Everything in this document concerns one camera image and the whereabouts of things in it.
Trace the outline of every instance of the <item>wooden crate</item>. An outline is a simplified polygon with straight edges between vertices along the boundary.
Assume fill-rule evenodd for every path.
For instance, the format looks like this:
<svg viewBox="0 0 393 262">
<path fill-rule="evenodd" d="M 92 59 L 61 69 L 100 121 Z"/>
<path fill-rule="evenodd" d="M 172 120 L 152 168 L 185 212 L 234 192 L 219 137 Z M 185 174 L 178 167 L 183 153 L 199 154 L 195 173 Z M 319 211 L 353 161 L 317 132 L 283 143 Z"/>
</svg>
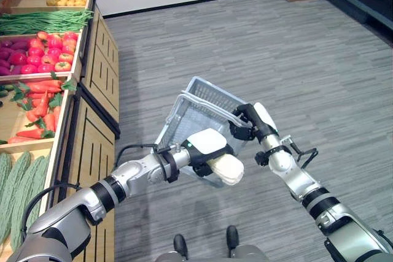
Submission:
<svg viewBox="0 0 393 262">
<path fill-rule="evenodd" d="M 89 187 L 111 173 L 115 135 L 84 98 L 80 98 L 77 118 L 68 179 L 71 183 L 80 182 L 81 186 Z M 74 261 L 114 261 L 114 210 L 102 223 L 90 228 L 90 243 Z"/>
<path fill-rule="evenodd" d="M 53 12 L 56 10 L 82 10 L 89 7 L 86 1 L 85 6 L 47 6 L 46 0 L 2 0 L 0 2 L 0 13 L 29 13 L 29 12 Z"/>
<path fill-rule="evenodd" d="M 119 122 L 119 50 L 96 8 L 89 38 L 84 77 L 87 91 Z"/>
<path fill-rule="evenodd" d="M 63 80 L 68 80 L 69 77 L 62 77 Z M 37 80 L 44 79 L 24 79 L 23 82 L 31 82 Z M 17 106 L 16 102 L 11 102 L 10 98 L 12 95 L 9 94 L 5 98 L 1 98 L 0 100 L 3 102 L 3 106 L 0 108 L 0 112 L 2 113 L 2 122 L 0 124 L 0 139 L 7 139 L 10 136 L 14 136 L 15 133 L 22 129 L 29 129 L 24 127 L 26 124 L 30 123 L 26 116 L 25 111 Z M 36 141 L 29 142 L 21 142 L 17 144 L 3 144 L 0 145 L 0 153 L 6 152 L 12 155 L 12 158 L 15 160 L 25 151 L 29 151 L 33 159 L 39 156 L 47 156 L 50 155 L 49 165 L 47 169 L 47 174 L 45 176 L 45 184 L 44 188 L 48 188 L 53 185 L 54 176 L 56 174 L 57 169 L 57 161 L 60 157 L 60 153 L 62 152 L 62 146 L 64 140 L 66 140 L 67 134 L 65 134 L 62 126 L 66 121 L 67 113 L 69 112 L 69 101 L 71 99 L 72 92 L 64 91 L 63 101 L 61 103 L 61 112 L 58 120 L 58 127 L 56 129 L 55 137 L 51 139 L 39 139 Z M 49 206 L 48 196 L 45 195 L 42 198 L 41 206 L 39 214 L 44 213 Z M 4 262 L 8 259 L 8 257 L 12 254 L 12 249 L 10 247 L 9 237 L 7 240 L 0 245 L 0 262 Z"/>
<path fill-rule="evenodd" d="M 58 77 L 68 77 L 70 74 L 74 76 L 74 78 L 79 81 L 80 72 L 82 69 L 82 62 L 79 57 L 79 50 L 81 48 L 82 42 L 82 30 L 78 33 L 78 40 L 76 43 L 76 49 L 74 54 L 74 60 L 72 61 L 71 70 L 67 72 L 56 72 Z M 17 41 L 17 40 L 26 40 L 35 38 L 35 34 L 26 34 L 26 35 L 8 35 L 8 36 L 0 36 L 0 42 L 5 40 Z M 50 79 L 50 73 L 34 73 L 34 74 L 20 74 L 20 75 L 8 75 L 8 76 L 0 76 L 0 83 L 17 81 L 21 79 Z"/>
</svg>

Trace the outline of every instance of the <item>black wheel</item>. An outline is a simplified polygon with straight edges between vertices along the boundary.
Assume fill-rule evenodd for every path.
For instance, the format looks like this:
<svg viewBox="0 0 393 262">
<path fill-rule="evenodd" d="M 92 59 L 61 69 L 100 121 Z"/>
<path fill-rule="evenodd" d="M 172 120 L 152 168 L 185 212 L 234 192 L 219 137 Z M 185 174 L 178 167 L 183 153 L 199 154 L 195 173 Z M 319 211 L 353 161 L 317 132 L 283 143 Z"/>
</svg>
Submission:
<svg viewBox="0 0 393 262">
<path fill-rule="evenodd" d="M 187 244 L 185 243 L 185 239 L 181 234 L 177 234 L 174 236 L 173 247 L 174 250 L 183 257 L 185 257 L 186 260 L 189 259 L 189 251 L 187 250 Z"/>
<path fill-rule="evenodd" d="M 227 228 L 227 245 L 229 249 L 229 255 L 231 250 L 239 245 L 239 234 L 234 225 L 230 225 Z"/>
</svg>

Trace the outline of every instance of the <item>basket handle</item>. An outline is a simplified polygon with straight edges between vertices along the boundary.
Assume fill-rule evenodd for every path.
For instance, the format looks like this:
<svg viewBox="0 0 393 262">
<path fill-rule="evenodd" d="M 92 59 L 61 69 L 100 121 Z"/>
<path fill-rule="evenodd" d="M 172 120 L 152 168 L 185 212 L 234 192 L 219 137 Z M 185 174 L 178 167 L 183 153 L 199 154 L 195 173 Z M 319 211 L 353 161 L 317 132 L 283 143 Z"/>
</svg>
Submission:
<svg viewBox="0 0 393 262">
<path fill-rule="evenodd" d="M 211 110 L 215 114 L 218 114 L 218 115 L 226 118 L 227 120 L 230 120 L 237 127 L 249 127 L 249 125 L 246 122 L 240 120 L 238 117 L 236 117 L 232 113 L 228 112 L 227 110 L 224 110 L 224 109 L 220 108 L 219 106 L 217 106 L 217 105 L 215 105 L 215 104 L 213 104 L 213 103 L 211 103 L 211 102 L 209 102 L 209 101 L 207 101 L 205 99 L 199 98 L 198 96 L 195 96 L 195 95 L 193 95 L 191 93 L 188 93 L 188 92 L 185 92 L 185 91 L 182 91 L 182 94 L 180 94 L 177 97 L 176 102 L 173 105 L 173 108 L 171 110 L 171 113 L 168 116 L 168 118 L 166 119 L 167 123 L 172 121 L 172 119 L 174 118 L 174 116 L 175 116 L 175 114 L 177 112 L 177 109 L 180 106 L 180 103 L 181 103 L 182 99 L 186 99 L 186 100 L 188 100 L 188 101 L 190 101 L 190 102 L 192 102 L 192 103 L 194 103 L 194 104 L 196 104 L 198 106 L 202 106 L 202 107 L 205 107 L 205 108 Z"/>
</svg>

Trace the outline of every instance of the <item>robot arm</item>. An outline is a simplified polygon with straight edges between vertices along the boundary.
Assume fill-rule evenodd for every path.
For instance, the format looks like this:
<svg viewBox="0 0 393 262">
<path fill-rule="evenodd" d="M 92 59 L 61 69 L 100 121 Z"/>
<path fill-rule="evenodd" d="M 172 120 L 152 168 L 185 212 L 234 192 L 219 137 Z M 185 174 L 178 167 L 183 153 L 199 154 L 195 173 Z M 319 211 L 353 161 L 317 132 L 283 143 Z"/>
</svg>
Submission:
<svg viewBox="0 0 393 262">
<path fill-rule="evenodd" d="M 71 262 L 90 240 L 86 219 L 97 225 L 125 198 L 144 192 L 148 184 L 176 180 L 178 170 L 186 165 L 198 169 L 205 162 L 214 161 L 212 165 L 219 167 L 222 158 L 236 159 L 232 153 L 220 133 L 206 129 L 191 135 L 181 146 L 123 163 L 105 179 L 77 191 L 40 216 L 8 262 Z"/>
<path fill-rule="evenodd" d="M 239 106 L 235 114 L 251 122 L 253 127 L 247 133 L 245 129 L 231 125 L 232 134 L 238 139 L 256 137 L 259 140 L 262 152 L 255 157 L 258 164 L 269 166 L 314 218 L 317 227 L 327 236 L 325 246 L 336 262 L 370 261 L 367 259 L 378 255 L 386 258 L 378 261 L 393 260 L 393 255 L 386 255 L 393 253 L 393 248 L 375 230 L 297 165 L 290 150 L 282 145 L 274 122 L 260 103 Z"/>
</svg>

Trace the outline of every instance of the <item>green leaf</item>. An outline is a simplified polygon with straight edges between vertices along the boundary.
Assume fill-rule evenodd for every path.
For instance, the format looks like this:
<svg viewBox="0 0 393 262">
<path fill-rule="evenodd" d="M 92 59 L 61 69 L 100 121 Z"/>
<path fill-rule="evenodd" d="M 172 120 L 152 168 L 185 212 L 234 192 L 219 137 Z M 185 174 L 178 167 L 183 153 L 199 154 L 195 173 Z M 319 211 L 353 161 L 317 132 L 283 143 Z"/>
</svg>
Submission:
<svg viewBox="0 0 393 262">
<path fill-rule="evenodd" d="M 51 130 L 45 130 L 42 134 L 41 134 L 41 138 L 54 138 L 55 137 L 55 133 Z"/>
<path fill-rule="evenodd" d="M 72 90 L 76 91 L 76 81 L 74 78 L 71 78 L 71 80 L 68 80 L 61 86 L 62 90 Z"/>
<path fill-rule="evenodd" d="M 33 109 L 33 100 L 31 98 L 28 98 L 26 102 L 24 102 L 23 100 L 18 101 L 18 104 L 25 111 Z"/>
<path fill-rule="evenodd" d="M 55 71 L 50 71 L 50 76 L 52 77 L 53 80 L 59 80 L 59 77 L 56 76 Z"/>
<path fill-rule="evenodd" d="M 19 88 L 25 93 L 30 91 L 30 87 L 22 82 L 19 82 Z"/>
<path fill-rule="evenodd" d="M 28 123 L 27 125 L 25 125 L 25 127 L 32 127 L 35 124 L 37 124 L 42 129 L 47 129 L 47 125 L 45 124 L 45 122 L 42 118 L 40 118 L 34 122 Z"/>
<path fill-rule="evenodd" d="M 15 95 L 13 96 L 11 101 L 19 101 L 25 97 L 24 92 L 16 85 L 14 85 L 14 90 L 15 90 Z"/>
<path fill-rule="evenodd" d="M 56 93 L 56 95 L 50 100 L 49 107 L 54 108 L 54 107 L 61 106 L 62 100 L 63 100 L 63 96 L 59 93 Z"/>
</svg>

